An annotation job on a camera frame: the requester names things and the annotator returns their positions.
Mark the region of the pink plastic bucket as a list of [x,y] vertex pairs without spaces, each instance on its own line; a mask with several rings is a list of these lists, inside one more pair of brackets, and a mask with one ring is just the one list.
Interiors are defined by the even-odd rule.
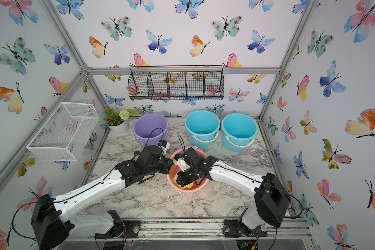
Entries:
[[[197,147],[195,146],[192,146],[192,148],[200,155],[202,156],[203,158],[206,158],[207,155],[200,149],[198,149]],[[174,158],[176,156],[178,156],[179,154],[182,154],[183,153],[183,149],[179,149],[177,151],[175,151],[170,159],[173,161]],[[200,185],[196,185],[195,182],[192,182],[190,184],[188,184],[187,186],[184,186],[184,187],[181,187],[177,182],[176,182],[176,179],[175,177],[177,178],[177,173],[181,171],[181,169],[179,168],[179,166],[177,165],[172,165],[171,169],[170,169],[170,172],[169,174],[167,175],[167,179],[168,179],[168,182],[170,183],[171,187],[177,191],[177,192],[181,192],[181,193],[195,193],[195,192],[198,192],[202,189],[204,189],[204,187],[207,186],[209,180],[208,179],[203,179],[203,182],[200,184]]]

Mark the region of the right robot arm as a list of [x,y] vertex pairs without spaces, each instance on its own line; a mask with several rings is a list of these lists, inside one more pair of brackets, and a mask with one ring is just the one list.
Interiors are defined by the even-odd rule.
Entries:
[[241,171],[216,157],[204,158],[193,147],[177,153],[173,162],[181,169],[177,173],[177,184],[181,187],[200,179],[210,180],[230,185],[252,197],[255,207],[246,210],[241,217],[242,224],[250,231],[264,224],[281,227],[292,196],[276,175],[261,176]]

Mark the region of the teal plastic bucket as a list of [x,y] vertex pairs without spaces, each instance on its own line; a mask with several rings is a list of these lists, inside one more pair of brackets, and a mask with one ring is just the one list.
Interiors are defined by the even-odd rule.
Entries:
[[210,147],[219,135],[221,122],[217,115],[207,110],[197,110],[185,118],[189,141],[198,149]]
[[221,122],[223,146],[231,152],[242,152],[250,147],[259,133],[258,123],[241,113],[227,115]]

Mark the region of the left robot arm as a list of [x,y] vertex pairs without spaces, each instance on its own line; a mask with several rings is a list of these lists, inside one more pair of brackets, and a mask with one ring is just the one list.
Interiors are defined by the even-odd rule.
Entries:
[[169,143],[160,140],[134,152],[130,160],[116,164],[107,174],[72,192],[56,197],[43,195],[33,202],[31,217],[33,240],[41,250],[51,250],[73,235],[94,234],[97,239],[127,239],[128,227],[116,211],[110,210],[97,220],[75,216],[98,200],[134,183],[141,184],[156,173],[169,174],[173,162],[166,157]]

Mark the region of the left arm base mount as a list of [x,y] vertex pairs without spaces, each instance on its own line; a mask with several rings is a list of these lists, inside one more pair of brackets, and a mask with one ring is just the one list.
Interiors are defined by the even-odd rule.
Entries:
[[140,226],[141,222],[138,220],[123,220],[120,223],[115,223],[107,233],[96,233],[94,237],[96,239],[136,239],[140,231]]

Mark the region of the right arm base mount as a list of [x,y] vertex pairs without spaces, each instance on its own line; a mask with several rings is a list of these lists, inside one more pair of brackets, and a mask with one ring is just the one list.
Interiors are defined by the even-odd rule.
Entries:
[[238,219],[225,219],[222,233],[225,237],[267,237],[268,233],[262,230],[262,225],[255,229],[250,229]]

